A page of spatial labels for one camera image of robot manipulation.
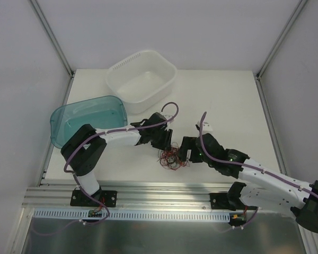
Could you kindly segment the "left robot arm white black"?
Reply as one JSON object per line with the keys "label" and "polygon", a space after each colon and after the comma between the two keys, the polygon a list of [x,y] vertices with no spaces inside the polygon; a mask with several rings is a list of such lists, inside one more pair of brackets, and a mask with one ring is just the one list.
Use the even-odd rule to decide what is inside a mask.
{"label": "left robot arm white black", "polygon": [[106,147],[150,143],[153,148],[169,151],[172,134],[168,120],[158,112],[121,129],[98,130],[90,124],[80,127],[60,150],[66,161],[64,172],[71,173],[79,187],[72,192],[70,206],[116,206],[112,199],[117,197],[117,192],[102,190],[93,172]]}

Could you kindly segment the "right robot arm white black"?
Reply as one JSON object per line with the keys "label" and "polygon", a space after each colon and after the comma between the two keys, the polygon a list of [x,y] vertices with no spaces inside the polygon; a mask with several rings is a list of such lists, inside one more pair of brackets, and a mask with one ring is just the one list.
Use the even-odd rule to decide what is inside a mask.
{"label": "right robot arm white black", "polygon": [[313,183],[273,173],[247,154],[225,149],[210,134],[183,137],[178,157],[206,163],[220,174],[235,178],[226,194],[229,210],[260,207],[287,215],[303,228],[318,233],[318,180]]}

